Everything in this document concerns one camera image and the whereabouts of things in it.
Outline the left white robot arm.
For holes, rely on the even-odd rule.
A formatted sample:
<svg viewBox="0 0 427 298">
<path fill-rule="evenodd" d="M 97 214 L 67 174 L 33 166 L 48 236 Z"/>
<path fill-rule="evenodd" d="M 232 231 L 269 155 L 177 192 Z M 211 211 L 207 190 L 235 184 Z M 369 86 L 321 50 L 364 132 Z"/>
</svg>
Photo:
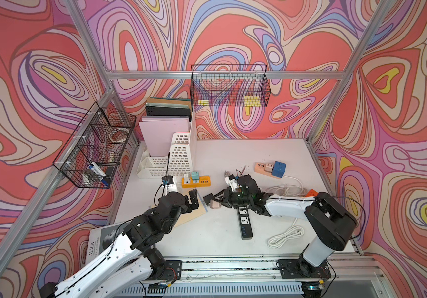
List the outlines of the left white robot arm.
<svg viewBox="0 0 427 298">
<path fill-rule="evenodd" d="M 169 192 L 156 207 L 120 225 L 112 243 L 83 269 L 59 283 L 41 287 L 43 298 L 111 298 L 128 283 L 166 271 L 154 245 L 169 234 L 182 214 L 199 208 L 196 189 L 187 195 Z"/>
</svg>

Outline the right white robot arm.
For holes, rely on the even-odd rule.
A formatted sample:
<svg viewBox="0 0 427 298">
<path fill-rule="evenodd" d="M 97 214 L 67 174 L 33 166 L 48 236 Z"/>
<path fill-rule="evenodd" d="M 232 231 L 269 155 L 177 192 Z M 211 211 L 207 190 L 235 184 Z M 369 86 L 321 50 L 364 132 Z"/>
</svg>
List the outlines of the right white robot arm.
<svg viewBox="0 0 427 298">
<path fill-rule="evenodd" d="M 285 197 L 260 189 L 249 175 L 227 177 L 224 190 L 203 197 L 206 204 L 218 202 L 224 207 L 249 209 L 260 216 L 291 217 L 308 221 L 316 233 L 299 257 L 299 265 L 321 267 L 334 252 L 342 252 L 358 221 L 333 196 L 319 192 L 309 197 Z"/>
</svg>

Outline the black power strip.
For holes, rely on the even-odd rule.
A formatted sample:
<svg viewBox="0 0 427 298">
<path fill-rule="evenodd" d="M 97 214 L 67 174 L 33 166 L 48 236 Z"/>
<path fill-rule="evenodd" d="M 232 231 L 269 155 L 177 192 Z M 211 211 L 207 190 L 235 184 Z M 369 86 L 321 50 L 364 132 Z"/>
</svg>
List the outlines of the black power strip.
<svg viewBox="0 0 427 298">
<path fill-rule="evenodd" d="M 253 238 L 253 230 L 251 226 L 248 208 L 245 206 L 238 207 L 238 219 L 241 238 L 243 240 L 250 240 Z"/>
</svg>

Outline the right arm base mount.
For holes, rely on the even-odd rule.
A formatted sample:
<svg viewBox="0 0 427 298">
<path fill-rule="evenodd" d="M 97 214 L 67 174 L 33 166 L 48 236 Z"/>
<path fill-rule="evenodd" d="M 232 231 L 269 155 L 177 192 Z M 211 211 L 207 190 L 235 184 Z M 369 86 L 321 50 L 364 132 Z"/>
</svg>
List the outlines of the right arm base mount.
<svg viewBox="0 0 427 298">
<path fill-rule="evenodd" d="M 320 266 L 314 267 L 303 259 L 279 259 L 276 262 L 282 279 L 323 279 L 331 278 L 329 265 L 324 260 Z"/>
</svg>

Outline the pink small plug adapter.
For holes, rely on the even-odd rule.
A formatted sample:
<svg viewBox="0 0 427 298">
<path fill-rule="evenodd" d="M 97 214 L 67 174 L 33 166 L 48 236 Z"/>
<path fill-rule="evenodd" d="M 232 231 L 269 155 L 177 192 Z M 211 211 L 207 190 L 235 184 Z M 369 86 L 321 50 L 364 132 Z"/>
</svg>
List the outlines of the pink small plug adapter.
<svg viewBox="0 0 427 298">
<path fill-rule="evenodd" d="M 222 205 L 217 201 L 210 201 L 210 208 L 211 209 L 220 209 Z"/>
</svg>

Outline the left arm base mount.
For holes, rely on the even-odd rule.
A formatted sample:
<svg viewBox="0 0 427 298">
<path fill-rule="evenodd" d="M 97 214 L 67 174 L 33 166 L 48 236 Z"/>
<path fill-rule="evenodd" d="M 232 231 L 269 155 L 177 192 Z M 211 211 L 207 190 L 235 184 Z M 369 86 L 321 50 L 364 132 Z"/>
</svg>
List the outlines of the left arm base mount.
<svg viewBox="0 0 427 298">
<path fill-rule="evenodd" d="M 147 277 L 147 281 L 177 281 L 181 279 L 182 261 L 166 260 L 161 264 L 151 265 L 151 269 L 152 272 Z"/>
</svg>

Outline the orange cube socket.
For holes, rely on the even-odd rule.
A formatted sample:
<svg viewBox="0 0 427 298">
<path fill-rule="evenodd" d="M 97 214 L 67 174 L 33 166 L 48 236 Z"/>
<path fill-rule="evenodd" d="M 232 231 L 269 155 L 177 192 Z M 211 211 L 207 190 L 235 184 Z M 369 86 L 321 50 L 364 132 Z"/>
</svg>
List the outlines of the orange cube socket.
<svg viewBox="0 0 427 298">
<path fill-rule="evenodd" d="M 311 189 L 309 192 L 306 193 L 305 197 L 316 197 L 318 196 L 318 192 L 316 192 L 314 189 Z"/>
</svg>

